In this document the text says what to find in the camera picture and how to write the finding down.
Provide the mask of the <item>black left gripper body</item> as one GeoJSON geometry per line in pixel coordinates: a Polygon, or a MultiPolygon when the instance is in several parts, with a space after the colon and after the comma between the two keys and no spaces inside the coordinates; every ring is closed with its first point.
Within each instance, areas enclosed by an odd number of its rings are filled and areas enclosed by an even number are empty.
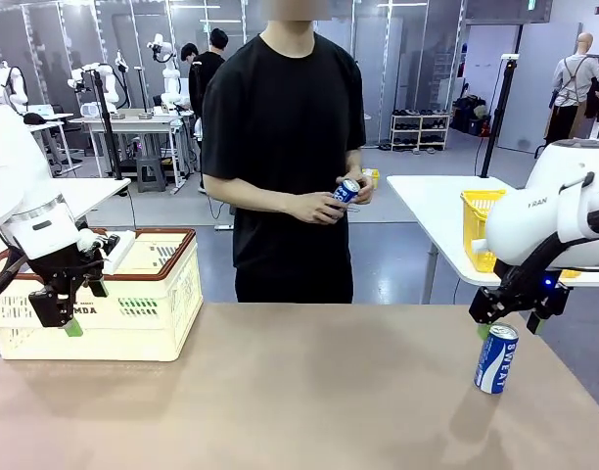
{"type": "Polygon", "coordinates": [[[76,292],[83,284],[103,277],[104,259],[99,249],[82,252],[78,247],[65,247],[27,263],[58,294],[76,292]]]}

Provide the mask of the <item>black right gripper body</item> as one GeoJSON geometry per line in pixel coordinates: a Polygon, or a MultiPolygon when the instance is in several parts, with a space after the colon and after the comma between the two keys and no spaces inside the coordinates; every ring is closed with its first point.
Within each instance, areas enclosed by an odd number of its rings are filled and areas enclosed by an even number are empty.
{"type": "Polygon", "coordinates": [[[514,308],[564,308],[571,291],[559,273],[543,273],[520,285],[503,287],[501,303],[514,308]]]}

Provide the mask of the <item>person's left hand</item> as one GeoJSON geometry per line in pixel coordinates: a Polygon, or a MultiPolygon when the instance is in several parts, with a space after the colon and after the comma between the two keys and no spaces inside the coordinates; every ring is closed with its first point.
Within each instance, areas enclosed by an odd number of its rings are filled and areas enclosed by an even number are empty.
{"type": "Polygon", "coordinates": [[[337,182],[341,184],[347,179],[355,181],[360,187],[357,195],[350,202],[356,205],[368,205],[374,193],[373,179],[365,175],[360,167],[355,167],[344,176],[338,177],[337,182]]]}

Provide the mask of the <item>person's right hand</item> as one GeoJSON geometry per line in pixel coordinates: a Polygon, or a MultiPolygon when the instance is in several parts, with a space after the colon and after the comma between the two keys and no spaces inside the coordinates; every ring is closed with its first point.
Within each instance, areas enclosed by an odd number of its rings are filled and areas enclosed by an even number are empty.
{"type": "Polygon", "coordinates": [[[294,195],[288,206],[288,214],[313,224],[335,224],[346,212],[347,204],[334,198],[331,193],[294,195]]]}

